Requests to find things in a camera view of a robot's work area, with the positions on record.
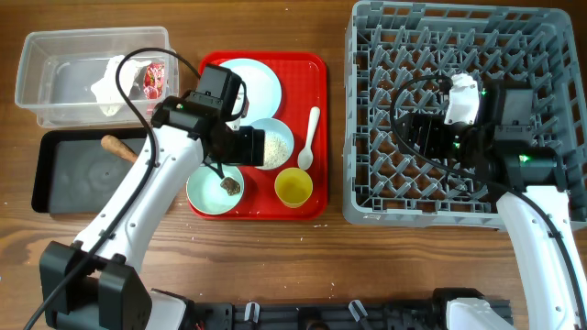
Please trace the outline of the yellow plastic cup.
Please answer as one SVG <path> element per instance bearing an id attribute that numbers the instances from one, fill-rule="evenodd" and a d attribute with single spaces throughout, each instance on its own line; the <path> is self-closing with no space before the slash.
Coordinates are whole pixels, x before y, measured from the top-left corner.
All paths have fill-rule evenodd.
<path id="1" fill-rule="evenodd" d="M 313 193 L 313 180 L 310 175 L 299 168 L 282 170 L 274 181 L 274 191 L 280 201 L 287 207 L 302 206 Z"/>

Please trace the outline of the large light blue plate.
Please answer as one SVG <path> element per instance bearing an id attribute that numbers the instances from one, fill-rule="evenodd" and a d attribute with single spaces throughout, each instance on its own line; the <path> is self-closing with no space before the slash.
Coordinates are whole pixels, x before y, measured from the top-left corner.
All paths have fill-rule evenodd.
<path id="1" fill-rule="evenodd" d="M 239 120 L 227 122 L 230 128 L 237 130 L 259 119 L 274 117 L 281 104 L 282 87 L 270 67 L 251 59 L 228 60 L 221 67 L 236 73 L 247 85 L 247 114 Z"/>

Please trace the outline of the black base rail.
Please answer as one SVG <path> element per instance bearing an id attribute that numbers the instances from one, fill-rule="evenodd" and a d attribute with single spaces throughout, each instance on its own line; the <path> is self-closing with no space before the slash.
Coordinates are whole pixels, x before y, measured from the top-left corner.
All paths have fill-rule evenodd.
<path id="1" fill-rule="evenodd" d="M 191 303 L 183 329 L 400 330 L 445 329 L 444 308 L 432 299 L 368 304 Z"/>

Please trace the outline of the red serving tray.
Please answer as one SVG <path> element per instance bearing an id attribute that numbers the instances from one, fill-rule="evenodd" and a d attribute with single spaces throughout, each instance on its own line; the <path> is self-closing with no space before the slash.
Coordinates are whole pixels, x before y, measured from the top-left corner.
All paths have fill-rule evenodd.
<path id="1" fill-rule="evenodd" d="M 293 157 L 285 168 L 295 167 L 297 157 L 304 147 L 307 122 L 313 106 L 320 108 L 320 117 L 312 143 L 313 163 L 308 170 L 313 180 L 313 193 L 308 201 L 298 208 L 285 206 L 274 191 L 277 170 L 256 170 L 241 167 L 244 177 L 244 196 L 232 210 L 210 215 L 192 211 L 209 220 L 254 220 L 254 221 L 305 221 L 320 216 L 328 201 L 328 113 L 327 113 L 327 66 L 317 55 L 294 51 L 244 51 L 223 50 L 206 55 L 199 70 L 208 63 L 220 65 L 234 59 L 251 59 L 267 65 L 277 76 L 282 87 L 282 101 L 277 118 L 293 132 Z"/>

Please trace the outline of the white rice pile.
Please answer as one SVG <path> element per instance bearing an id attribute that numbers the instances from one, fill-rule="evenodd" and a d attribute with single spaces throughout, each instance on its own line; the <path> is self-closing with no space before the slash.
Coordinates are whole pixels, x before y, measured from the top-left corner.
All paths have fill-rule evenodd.
<path id="1" fill-rule="evenodd" d="M 264 163 L 268 170 L 276 169 L 289 158 L 286 141 L 278 134 L 267 132 L 265 135 Z"/>

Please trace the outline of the white napkin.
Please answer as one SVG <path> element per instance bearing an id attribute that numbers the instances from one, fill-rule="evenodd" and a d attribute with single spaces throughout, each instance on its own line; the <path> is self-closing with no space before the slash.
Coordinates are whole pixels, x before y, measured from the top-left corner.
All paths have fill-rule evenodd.
<path id="1" fill-rule="evenodd" d="M 100 110 L 106 116 L 114 116 L 122 107 L 124 99 L 117 89 L 116 70 L 124 55 L 111 58 L 106 64 L 104 76 L 91 86 Z M 127 60 L 119 73 L 119 84 L 124 94 L 129 97 L 133 86 L 137 84 L 138 74 L 148 67 L 151 60 Z"/>

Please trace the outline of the red snack wrapper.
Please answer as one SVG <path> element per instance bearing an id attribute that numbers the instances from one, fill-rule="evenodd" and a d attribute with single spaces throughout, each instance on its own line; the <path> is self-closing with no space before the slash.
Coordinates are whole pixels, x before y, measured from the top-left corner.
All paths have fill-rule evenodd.
<path id="1" fill-rule="evenodd" d="M 143 93 L 148 99 L 157 99 L 163 92 L 165 66 L 163 63 L 151 63 L 145 72 Z"/>

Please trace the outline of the black waste tray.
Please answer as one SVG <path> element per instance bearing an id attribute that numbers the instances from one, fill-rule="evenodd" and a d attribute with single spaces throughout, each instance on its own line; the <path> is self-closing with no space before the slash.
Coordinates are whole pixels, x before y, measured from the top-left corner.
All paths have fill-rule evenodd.
<path id="1" fill-rule="evenodd" d="M 140 127 L 53 130 L 39 146 L 31 197 L 32 209 L 41 214 L 97 213 L 112 197 L 132 163 L 103 149 L 101 139 L 111 135 L 135 153 L 144 146 Z"/>

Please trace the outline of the light blue rice bowl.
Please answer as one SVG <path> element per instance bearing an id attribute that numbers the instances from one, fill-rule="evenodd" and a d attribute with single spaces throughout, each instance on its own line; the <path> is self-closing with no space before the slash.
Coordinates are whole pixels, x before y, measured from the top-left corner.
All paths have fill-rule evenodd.
<path id="1" fill-rule="evenodd" d="M 294 151 L 294 135 L 284 122 L 275 118 L 262 118 L 251 124 L 265 132 L 263 164 L 259 170 L 275 170 L 286 163 Z"/>

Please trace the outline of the mint green bowl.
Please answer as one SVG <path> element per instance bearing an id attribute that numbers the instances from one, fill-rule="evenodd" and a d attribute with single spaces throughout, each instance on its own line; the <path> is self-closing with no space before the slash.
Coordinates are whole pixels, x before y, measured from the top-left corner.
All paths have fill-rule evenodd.
<path id="1" fill-rule="evenodd" d="M 221 215 L 237 206 L 244 194 L 244 177 L 238 167 L 224 166 L 224 174 L 239 183 L 240 192 L 229 195 L 221 187 L 222 180 L 206 166 L 200 167 L 186 183 L 187 198 L 192 207 L 204 215 Z"/>

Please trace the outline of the dark brown food scrap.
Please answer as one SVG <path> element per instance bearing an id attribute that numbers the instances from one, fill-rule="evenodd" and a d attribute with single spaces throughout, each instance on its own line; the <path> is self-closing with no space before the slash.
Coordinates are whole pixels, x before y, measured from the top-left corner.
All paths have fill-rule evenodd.
<path id="1" fill-rule="evenodd" d="M 241 184 L 232 177 L 225 177 L 220 182 L 220 187 L 226 191 L 228 196 L 240 194 Z"/>

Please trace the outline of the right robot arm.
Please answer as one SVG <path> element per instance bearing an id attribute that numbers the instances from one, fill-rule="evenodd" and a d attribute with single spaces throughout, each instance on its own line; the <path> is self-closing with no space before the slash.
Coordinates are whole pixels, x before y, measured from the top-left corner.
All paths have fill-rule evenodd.
<path id="1" fill-rule="evenodd" d="M 444 88 L 443 115 L 390 113 L 401 151 L 435 167 L 443 159 L 486 185 L 512 242 L 523 283 L 528 321 L 535 329 L 586 326 L 586 276 L 570 227 L 570 198 L 561 156 L 533 144 L 533 92 L 502 81 Z"/>

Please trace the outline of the grey dishwasher rack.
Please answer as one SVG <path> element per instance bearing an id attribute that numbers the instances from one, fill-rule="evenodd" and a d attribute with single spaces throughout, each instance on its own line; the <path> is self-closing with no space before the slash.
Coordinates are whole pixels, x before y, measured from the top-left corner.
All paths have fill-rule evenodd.
<path id="1" fill-rule="evenodd" d="M 360 1 L 345 48 L 343 215 L 354 225 L 503 228 L 488 190 L 402 154 L 389 105 L 440 115 L 436 74 L 522 82 L 533 142 L 564 160 L 570 225 L 586 226 L 586 96 L 569 15 L 559 9 Z"/>

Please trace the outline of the clear plastic bin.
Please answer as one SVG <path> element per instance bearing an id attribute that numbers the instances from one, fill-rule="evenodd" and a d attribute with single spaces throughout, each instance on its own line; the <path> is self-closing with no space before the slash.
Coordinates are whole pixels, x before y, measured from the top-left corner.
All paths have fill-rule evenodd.
<path id="1" fill-rule="evenodd" d="M 110 27 L 30 33 L 17 71 L 15 104 L 45 128 L 135 124 L 127 104 L 106 116 L 91 86 L 108 61 L 142 48 L 171 47 L 165 27 Z"/>

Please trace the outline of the brown bread stick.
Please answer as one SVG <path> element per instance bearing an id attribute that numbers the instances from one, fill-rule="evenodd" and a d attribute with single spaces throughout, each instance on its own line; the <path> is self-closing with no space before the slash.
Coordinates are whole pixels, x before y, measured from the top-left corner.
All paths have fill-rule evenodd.
<path id="1" fill-rule="evenodd" d="M 102 137 L 101 146 L 104 150 L 131 163 L 136 162 L 138 159 L 138 155 L 117 137 L 111 135 Z"/>

